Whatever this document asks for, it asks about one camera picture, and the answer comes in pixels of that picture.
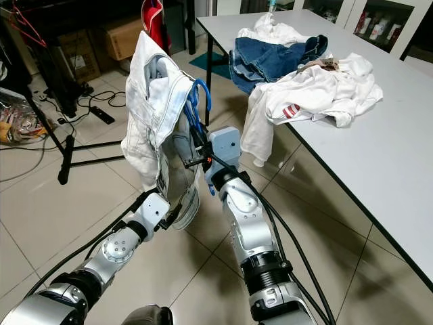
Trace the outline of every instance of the white fabric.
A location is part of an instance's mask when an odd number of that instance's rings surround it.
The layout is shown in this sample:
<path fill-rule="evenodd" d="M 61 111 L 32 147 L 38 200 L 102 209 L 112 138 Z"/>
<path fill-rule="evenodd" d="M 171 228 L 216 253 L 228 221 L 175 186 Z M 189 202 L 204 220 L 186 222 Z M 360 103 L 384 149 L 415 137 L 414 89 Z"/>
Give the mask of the white fabric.
<path fill-rule="evenodd" d="M 373 66 L 355 53 L 339 61 L 339 71 L 311 66 L 284 76 L 276 83 L 261 83 L 248 99 L 241 149 L 265 162 L 271 155 L 273 126 L 326 116 L 346 127 L 383 98 L 375 84 Z"/>
<path fill-rule="evenodd" d="M 122 151 L 139 172 L 144 190 L 157 186 L 167 195 L 168 163 L 160 147 L 173 132 L 192 81 L 141 31 L 126 83 L 129 110 Z"/>
<path fill-rule="evenodd" d="M 291 46 L 294 43 L 305 43 L 310 38 L 309 36 L 299 34 L 291 26 L 281 22 L 276 24 L 270 12 L 257 20 L 253 30 L 243 28 L 238 32 L 237 37 L 250 37 L 262 42 L 285 46 Z"/>

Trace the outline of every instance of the white cloth pile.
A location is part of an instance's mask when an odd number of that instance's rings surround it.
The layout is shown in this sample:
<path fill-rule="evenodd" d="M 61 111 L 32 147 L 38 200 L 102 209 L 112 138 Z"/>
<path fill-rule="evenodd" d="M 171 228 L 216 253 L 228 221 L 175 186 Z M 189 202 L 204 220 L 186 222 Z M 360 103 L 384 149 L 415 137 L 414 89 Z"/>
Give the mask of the white cloth pile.
<path fill-rule="evenodd" d="M 373 66 L 365 58 L 351 53 L 338 65 L 338 71 L 311 66 L 256 86 L 248 100 L 250 116 L 241 149 L 256 157 L 257 166 L 262 167 L 271 155 L 274 125 L 332 116 L 337 127 L 345 127 L 383 98 L 371 73 Z"/>
<path fill-rule="evenodd" d="M 276 24 L 272 17 L 273 15 L 270 12 L 261 16 L 254 25 L 253 30 L 243 28 L 238 32 L 237 37 L 249 37 L 262 42 L 282 44 L 288 47 L 294 43 L 305 43 L 310 38 L 310 36 L 301 35 L 291 26 L 281 22 Z"/>

